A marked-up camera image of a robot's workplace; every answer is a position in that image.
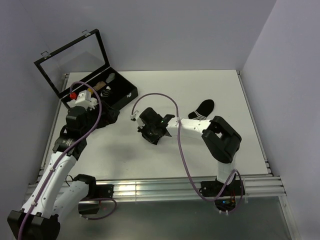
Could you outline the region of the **black sock thin white stripes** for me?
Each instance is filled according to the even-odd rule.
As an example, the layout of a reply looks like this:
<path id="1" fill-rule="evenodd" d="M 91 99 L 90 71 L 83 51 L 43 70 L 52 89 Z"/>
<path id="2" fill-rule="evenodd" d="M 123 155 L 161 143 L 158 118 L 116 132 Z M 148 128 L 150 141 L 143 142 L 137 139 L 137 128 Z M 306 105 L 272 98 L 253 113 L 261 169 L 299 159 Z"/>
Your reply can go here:
<path id="1" fill-rule="evenodd" d="M 110 107 L 109 105 L 102 105 L 102 113 L 100 116 L 100 120 L 97 124 L 97 129 L 104 128 L 108 125 L 112 125 L 116 123 L 118 120 L 120 111 L 118 109 L 115 109 L 113 107 Z"/>

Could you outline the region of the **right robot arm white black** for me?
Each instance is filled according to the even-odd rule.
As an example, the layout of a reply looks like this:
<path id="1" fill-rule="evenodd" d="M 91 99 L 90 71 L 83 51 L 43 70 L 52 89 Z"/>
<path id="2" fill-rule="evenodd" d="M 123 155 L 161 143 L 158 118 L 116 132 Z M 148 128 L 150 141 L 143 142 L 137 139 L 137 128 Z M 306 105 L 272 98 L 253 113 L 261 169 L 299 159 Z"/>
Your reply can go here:
<path id="1" fill-rule="evenodd" d="M 162 117 L 148 107 L 133 120 L 138 124 L 137 131 L 153 145 L 157 145 L 162 137 L 184 136 L 203 140 L 217 161 L 217 191 L 227 195 L 233 190 L 232 181 L 236 174 L 234 157 L 240 149 L 242 137 L 224 118 L 215 116 L 211 120 L 196 120 L 179 118 L 173 114 Z"/>

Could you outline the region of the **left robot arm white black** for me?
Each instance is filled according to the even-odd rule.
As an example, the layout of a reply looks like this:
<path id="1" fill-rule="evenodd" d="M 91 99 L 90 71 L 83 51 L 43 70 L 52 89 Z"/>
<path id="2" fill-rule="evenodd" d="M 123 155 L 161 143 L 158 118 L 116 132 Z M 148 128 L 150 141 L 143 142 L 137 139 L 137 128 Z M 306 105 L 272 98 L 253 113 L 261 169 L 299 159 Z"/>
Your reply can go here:
<path id="1" fill-rule="evenodd" d="M 62 223 L 76 205 L 96 197 L 96 179 L 85 174 L 74 177 L 64 193 L 60 190 L 85 149 L 87 136 L 96 128 L 114 124 L 119 114 L 119 110 L 108 105 L 95 109 L 75 106 L 68 110 L 40 182 L 21 209 L 12 210 L 7 217 L 17 240 L 57 239 Z"/>

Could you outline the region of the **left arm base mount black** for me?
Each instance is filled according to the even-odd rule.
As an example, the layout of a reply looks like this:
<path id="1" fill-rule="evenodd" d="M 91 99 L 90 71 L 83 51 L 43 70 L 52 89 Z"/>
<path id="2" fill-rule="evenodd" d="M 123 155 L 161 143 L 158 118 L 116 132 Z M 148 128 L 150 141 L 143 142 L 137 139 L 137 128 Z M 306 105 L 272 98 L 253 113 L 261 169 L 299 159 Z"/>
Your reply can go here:
<path id="1" fill-rule="evenodd" d="M 103 209 L 103 204 L 111 203 L 112 207 L 117 204 L 113 199 L 114 185 L 113 184 L 98 184 L 93 194 L 84 197 L 78 203 L 78 213 L 83 216 L 96 215 Z"/>

